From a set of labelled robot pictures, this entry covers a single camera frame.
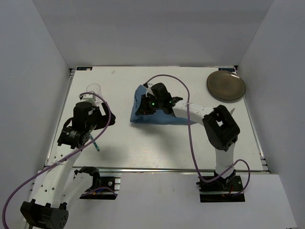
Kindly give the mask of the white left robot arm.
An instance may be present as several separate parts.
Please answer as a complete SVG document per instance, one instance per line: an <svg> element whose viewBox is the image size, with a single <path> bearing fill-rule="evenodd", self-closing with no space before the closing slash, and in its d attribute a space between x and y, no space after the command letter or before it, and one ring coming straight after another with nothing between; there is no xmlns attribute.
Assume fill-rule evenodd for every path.
<svg viewBox="0 0 305 229"><path fill-rule="evenodd" d="M94 130L104 131L114 125L115 115L107 103L78 102L61 130L57 140L52 165L45 172L45 180L30 202L23 202L20 211L30 228L62 229L65 227L69 209L85 191L100 187L97 168L82 167L75 170L75 178L67 184L73 165L90 141Z"/></svg>

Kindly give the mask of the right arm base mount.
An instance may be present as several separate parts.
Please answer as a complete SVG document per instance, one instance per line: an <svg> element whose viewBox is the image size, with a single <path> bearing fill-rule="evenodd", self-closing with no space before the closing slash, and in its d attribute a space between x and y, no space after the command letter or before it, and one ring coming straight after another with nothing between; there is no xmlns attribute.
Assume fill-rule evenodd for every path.
<svg viewBox="0 0 305 229"><path fill-rule="evenodd" d="M243 184L240 176L235 176L226 187L218 182L204 183L200 179L196 182L199 188L201 203L237 203L245 202Z"/></svg>

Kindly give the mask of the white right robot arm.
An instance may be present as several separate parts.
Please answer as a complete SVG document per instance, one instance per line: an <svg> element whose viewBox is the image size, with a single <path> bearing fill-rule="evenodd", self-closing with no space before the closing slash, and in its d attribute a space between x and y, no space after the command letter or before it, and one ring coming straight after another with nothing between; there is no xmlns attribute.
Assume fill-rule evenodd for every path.
<svg viewBox="0 0 305 229"><path fill-rule="evenodd" d="M151 125L200 124L215 148L214 180L220 190L227 190L236 174L234 147L240 128L223 105L215 108L192 104L188 99L172 97L163 83L152 87L139 85L134 93L130 122Z"/></svg>

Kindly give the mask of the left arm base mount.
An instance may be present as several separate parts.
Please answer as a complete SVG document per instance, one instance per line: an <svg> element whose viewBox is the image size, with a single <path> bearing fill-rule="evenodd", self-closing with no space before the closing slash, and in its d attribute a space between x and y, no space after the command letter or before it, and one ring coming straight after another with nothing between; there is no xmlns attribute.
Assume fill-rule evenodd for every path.
<svg viewBox="0 0 305 229"><path fill-rule="evenodd" d="M91 186L85 190L80 199L115 200L118 196L121 178L118 176L101 175L95 167L83 167L74 171L74 178L78 174L89 174Z"/></svg>

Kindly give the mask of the blue cloth napkin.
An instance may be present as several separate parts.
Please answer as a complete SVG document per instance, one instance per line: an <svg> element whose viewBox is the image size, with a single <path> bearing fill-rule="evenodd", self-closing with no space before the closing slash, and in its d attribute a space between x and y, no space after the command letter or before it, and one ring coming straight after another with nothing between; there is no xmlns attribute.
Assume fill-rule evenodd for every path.
<svg viewBox="0 0 305 229"><path fill-rule="evenodd" d="M157 110L154 114L137 116L135 113L140 105L141 96L146 93L144 85L139 85L134 93L134 102L130 116L130 122L135 124L152 125L187 125L186 104L184 99L173 107L173 114L165 114Z"/></svg>

